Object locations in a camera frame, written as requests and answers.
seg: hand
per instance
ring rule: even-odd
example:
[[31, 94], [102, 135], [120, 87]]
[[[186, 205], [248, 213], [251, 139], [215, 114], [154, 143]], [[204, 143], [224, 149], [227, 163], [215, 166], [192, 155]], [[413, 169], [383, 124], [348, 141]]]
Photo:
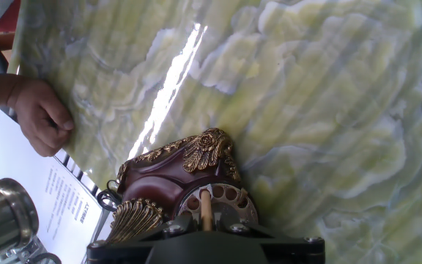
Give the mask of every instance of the hand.
[[44, 81], [21, 77], [13, 89], [7, 105], [18, 115], [23, 134], [41, 156], [55, 155], [74, 129], [69, 111]]

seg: wooden stick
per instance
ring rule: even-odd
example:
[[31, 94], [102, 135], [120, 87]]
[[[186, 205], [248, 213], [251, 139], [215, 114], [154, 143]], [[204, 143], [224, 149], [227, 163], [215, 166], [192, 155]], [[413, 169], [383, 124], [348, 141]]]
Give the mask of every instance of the wooden stick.
[[212, 231], [212, 210], [211, 210], [211, 194], [207, 190], [200, 193], [201, 197], [201, 222], [203, 223], [203, 231]]

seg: carved gold decoration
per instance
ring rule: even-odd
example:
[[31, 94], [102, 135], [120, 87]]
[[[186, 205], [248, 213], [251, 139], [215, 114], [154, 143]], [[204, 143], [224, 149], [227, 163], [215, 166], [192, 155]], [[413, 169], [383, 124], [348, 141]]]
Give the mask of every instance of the carved gold decoration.
[[190, 140], [192, 140], [195, 137], [196, 136], [189, 136], [188, 138], [180, 139], [180, 140], [177, 140], [175, 142], [169, 143], [169, 144], [167, 144], [163, 147], [160, 147], [156, 150], [151, 150], [146, 154], [139, 155], [138, 157], [134, 158], [132, 161], [135, 162], [135, 163], [138, 163], [139, 161], [144, 161], [144, 160], [152, 162], [156, 158], [158, 158], [160, 156], [160, 154], [162, 154], [164, 151], [167, 152], [167, 153], [170, 153], [172, 150], [178, 150], [179, 147], [183, 143], [189, 142]]
[[231, 151], [231, 138], [219, 128], [210, 128], [185, 146], [183, 169], [188, 173], [196, 169], [203, 170], [209, 166], [216, 166], [218, 159], [224, 158], [224, 163], [229, 165], [227, 176], [239, 182], [240, 175]]
[[149, 231], [163, 223], [162, 208], [148, 199], [132, 199], [123, 202], [114, 213], [109, 243], [120, 243], [143, 232]]
[[197, 169], [203, 170], [210, 166], [216, 166], [219, 158], [224, 158], [224, 163], [229, 166], [227, 176], [240, 182], [240, 175], [231, 155], [232, 140], [219, 128], [210, 128], [199, 136], [189, 136], [188, 138], [180, 139], [156, 150], [149, 151], [146, 154], [139, 155], [138, 157], [125, 162], [120, 167], [117, 179], [119, 182], [122, 181], [122, 178], [126, 173], [128, 162], [153, 162], [164, 152], [170, 153], [173, 150], [178, 150], [184, 143], [187, 143], [183, 155], [183, 169], [186, 172], [192, 173]]

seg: document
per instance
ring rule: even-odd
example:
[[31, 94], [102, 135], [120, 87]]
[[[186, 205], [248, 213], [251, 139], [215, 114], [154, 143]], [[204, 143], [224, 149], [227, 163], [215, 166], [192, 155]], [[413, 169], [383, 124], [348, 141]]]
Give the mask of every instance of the document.
[[39, 156], [20, 126], [0, 111], [0, 179], [6, 177], [32, 198], [40, 223], [37, 236], [46, 250], [64, 264], [81, 263], [102, 208], [57, 159]]

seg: marble slab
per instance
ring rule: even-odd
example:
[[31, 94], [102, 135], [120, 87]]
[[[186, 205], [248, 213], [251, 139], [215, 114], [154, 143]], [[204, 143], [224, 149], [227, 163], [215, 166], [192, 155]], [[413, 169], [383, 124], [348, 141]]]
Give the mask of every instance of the marble slab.
[[265, 224], [328, 263], [422, 263], [422, 0], [27, 0], [14, 49], [99, 186], [218, 127]]

